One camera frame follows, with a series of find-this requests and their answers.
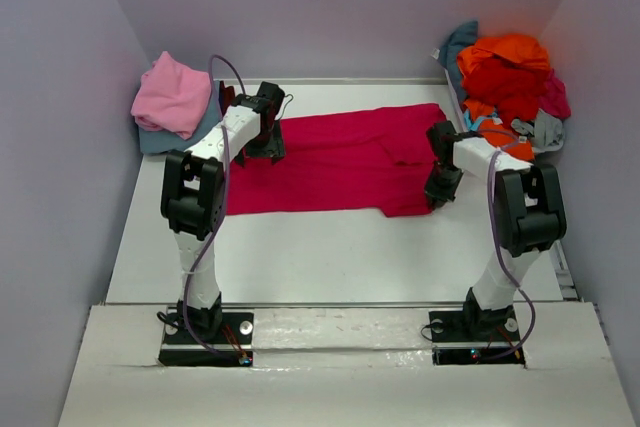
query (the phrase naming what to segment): gray cloth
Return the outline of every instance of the gray cloth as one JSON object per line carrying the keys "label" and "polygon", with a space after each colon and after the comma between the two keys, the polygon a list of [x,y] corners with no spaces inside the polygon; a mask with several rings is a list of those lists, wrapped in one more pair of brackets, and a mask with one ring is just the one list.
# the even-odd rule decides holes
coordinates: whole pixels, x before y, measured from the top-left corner
{"label": "gray cloth", "polygon": [[458,54],[478,40],[478,21],[465,22],[454,30],[440,47],[438,62],[449,72],[451,85],[462,104],[467,99],[467,93],[462,88],[462,73],[458,67]]}
{"label": "gray cloth", "polygon": [[140,152],[143,154],[161,154],[163,152],[169,152],[170,150],[187,150],[192,145],[201,141],[204,136],[220,122],[220,115],[218,113],[219,87],[220,83],[216,81],[214,91],[211,93],[211,98],[209,99],[209,106],[190,138],[185,140],[168,130],[151,132],[138,127]]}
{"label": "gray cloth", "polygon": [[564,127],[560,119],[539,110],[533,125],[515,119],[511,128],[519,134],[530,137],[534,154],[560,150],[564,144]]}

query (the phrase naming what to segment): dark red cloth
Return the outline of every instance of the dark red cloth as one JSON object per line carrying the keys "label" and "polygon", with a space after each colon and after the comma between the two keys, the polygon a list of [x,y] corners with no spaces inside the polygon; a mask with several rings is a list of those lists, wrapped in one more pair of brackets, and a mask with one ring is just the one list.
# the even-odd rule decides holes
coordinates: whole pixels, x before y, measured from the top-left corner
{"label": "dark red cloth", "polygon": [[464,79],[469,97],[495,105],[500,119],[531,121],[538,114],[538,97],[547,91],[548,71],[525,70],[497,57],[482,62]]}
{"label": "dark red cloth", "polygon": [[424,184],[435,156],[425,134],[443,120],[437,104],[283,120],[285,158],[234,163],[227,212],[428,214]]}

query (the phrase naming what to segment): blue folded fabric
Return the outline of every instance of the blue folded fabric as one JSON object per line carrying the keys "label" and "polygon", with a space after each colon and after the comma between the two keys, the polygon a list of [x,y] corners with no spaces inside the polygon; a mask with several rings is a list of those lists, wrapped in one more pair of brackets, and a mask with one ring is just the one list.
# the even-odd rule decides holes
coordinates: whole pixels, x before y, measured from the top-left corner
{"label": "blue folded fabric", "polygon": [[209,106],[205,111],[198,128],[193,135],[187,140],[183,139],[173,132],[168,130],[159,130],[157,132],[150,132],[138,127],[138,136],[140,138],[140,152],[143,154],[162,154],[170,150],[186,150],[192,145],[196,144],[209,133],[213,127],[220,122],[220,116],[218,114],[218,105],[220,102],[219,96],[220,82],[215,82],[214,91],[211,93],[209,99]]}
{"label": "blue folded fabric", "polygon": [[458,67],[458,54],[478,40],[478,21],[465,22],[454,30],[449,38],[440,47],[438,62],[449,72],[449,78],[458,96],[458,102],[462,104],[467,98],[467,93],[462,88],[462,73]]}

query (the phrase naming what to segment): pile of clothes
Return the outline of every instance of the pile of clothes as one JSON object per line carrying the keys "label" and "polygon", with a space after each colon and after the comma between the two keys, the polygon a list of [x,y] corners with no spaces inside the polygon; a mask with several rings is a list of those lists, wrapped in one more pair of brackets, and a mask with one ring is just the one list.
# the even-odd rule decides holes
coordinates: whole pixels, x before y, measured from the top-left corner
{"label": "pile of clothes", "polygon": [[163,52],[140,79],[131,115],[138,125],[140,151],[161,154],[186,150],[220,122],[235,98],[232,86],[215,82],[206,72],[193,70]]}
{"label": "pile of clothes", "polygon": [[548,52],[535,38],[478,39],[478,23],[468,22],[447,39],[438,61],[449,72],[469,130],[522,160],[562,147],[562,121],[571,109]]}

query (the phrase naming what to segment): magenta cloth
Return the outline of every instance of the magenta cloth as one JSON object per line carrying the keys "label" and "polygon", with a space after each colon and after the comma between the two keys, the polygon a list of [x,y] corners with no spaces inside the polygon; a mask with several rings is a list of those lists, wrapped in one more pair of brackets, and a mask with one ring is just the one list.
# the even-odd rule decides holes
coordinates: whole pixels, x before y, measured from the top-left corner
{"label": "magenta cloth", "polygon": [[428,214],[424,185],[435,156],[426,131],[444,120],[437,104],[283,120],[285,158],[233,163],[227,212]]}
{"label": "magenta cloth", "polygon": [[571,107],[567,101],[567,91],[562,81],[556,77],[554,70],[549,73],[544,86],[547,93],[538,97],[539,107],[560,120],[570,117]]}
{"label": "magenta cloth", "polygon": [[163,52],[142,74],[131,115],[144,130],[168,130],[188,139],[209,105],[209,75],[176,62]]}

